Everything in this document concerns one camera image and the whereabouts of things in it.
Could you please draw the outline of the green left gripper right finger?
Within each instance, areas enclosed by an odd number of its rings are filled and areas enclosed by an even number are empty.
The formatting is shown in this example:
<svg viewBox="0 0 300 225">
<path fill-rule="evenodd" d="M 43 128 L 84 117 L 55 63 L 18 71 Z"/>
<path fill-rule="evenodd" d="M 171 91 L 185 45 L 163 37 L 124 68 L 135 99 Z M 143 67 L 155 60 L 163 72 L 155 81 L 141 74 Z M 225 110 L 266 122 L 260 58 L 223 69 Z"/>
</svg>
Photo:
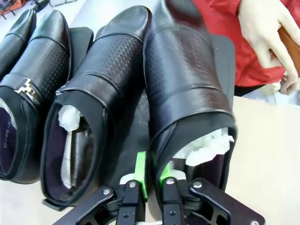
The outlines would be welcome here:
<svg viewBox="0 0 300 225">
<path fill-rule="evenodd" d="M 265 218 L 203 178 L 188 182 L 167 165 L 160 175 L 164 225 L 263 225 Z"/>
</svg>

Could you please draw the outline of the person's left hand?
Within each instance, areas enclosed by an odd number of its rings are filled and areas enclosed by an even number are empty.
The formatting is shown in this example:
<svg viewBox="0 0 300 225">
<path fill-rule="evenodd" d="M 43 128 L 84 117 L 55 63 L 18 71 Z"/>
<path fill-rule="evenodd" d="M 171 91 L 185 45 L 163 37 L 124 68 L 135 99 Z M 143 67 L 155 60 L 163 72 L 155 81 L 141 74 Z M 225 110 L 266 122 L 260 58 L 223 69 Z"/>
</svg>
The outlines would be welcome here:
<svg viewBox="0 0 300 225">
<path fill-rule="evenodd" d="M 300 29 L 289 10 L 279 0 L 242 0 L 238 19 L 243 37 L 253 48 L 263 68 L 282 65 L 287 75 L 280 93 L 289 95 L 297 88 L 298 73 L 278 30 L 283 27 L 292 40 L 300 43 Z"/>
</svg>

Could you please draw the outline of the green left gripper left finger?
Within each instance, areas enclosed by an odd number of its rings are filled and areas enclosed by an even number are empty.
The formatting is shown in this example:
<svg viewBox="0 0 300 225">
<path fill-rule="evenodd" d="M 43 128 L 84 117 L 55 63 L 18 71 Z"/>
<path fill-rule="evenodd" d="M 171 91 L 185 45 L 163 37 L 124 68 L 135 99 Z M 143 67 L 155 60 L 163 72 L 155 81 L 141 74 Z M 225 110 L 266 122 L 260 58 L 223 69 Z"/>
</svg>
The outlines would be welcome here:
<svg viewBox="0 0 300 225">
<path fill-rule="evenodd" d="M 56 225 L 136 225 L 145 220 L 146 152 L 138 152 L 135 172 L 117 189 L 102 186 L 55 222 Z"/>
</svg>

